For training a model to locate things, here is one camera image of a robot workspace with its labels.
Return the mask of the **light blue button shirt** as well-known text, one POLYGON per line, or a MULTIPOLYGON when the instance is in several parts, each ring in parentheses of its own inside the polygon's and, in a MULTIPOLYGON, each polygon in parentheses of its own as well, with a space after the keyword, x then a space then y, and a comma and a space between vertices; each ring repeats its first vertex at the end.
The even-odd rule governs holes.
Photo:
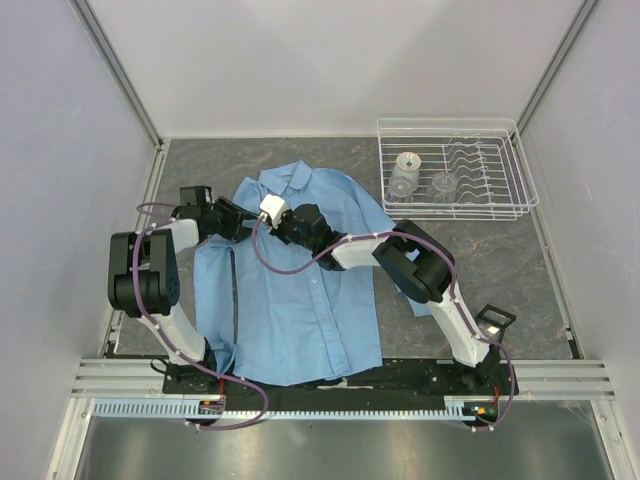
MULTIPOLYGON (((290 208, 316 204, 333 229, 383 232, 394 223, 351 177, 303 161, 246 178, 233 201, 252 212, 267 194, 290 208)), ((373 268, 327 271, 308 250, 265 228, 239 243, 214 236, 194 255, 197 330, 218 367, 290 386, 350 376, 382 363, 373 268)))

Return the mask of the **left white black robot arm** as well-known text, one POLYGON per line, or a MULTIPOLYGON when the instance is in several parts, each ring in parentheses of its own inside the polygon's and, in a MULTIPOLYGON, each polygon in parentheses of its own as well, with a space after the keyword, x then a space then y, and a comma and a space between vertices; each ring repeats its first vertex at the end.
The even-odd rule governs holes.
POLYGON ((188 365, 185 382, 198 393, 215 389, 219 372, 228 367, 216 364, 215 354, 223 346, 198 333, 180 304, 177 255, 215 235, 240 242, 250 235, 245 223, 256 218, 224 197, 189 200, 140 231, 115 233, 110 239, 109 303, 145 325, 170 364, 188 365))

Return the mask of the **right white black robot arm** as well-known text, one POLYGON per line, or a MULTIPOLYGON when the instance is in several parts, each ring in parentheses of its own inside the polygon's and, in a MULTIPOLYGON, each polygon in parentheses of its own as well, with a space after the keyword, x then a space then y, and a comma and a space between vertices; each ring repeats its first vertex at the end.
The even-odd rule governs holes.
POLYGON ((383 232, 346 234, 332 229, 315 204, 292 210, 282 199, 272 200, 273 205, 260 206, 272 235, 309 250, 312 261, 329 271, 382 269, 401 293, 429 308, 449 342, 460 386, 477 394, 493 383, 500 350, 472 318, 458 287, 455 259, 434 238, 410 220, 383 232))

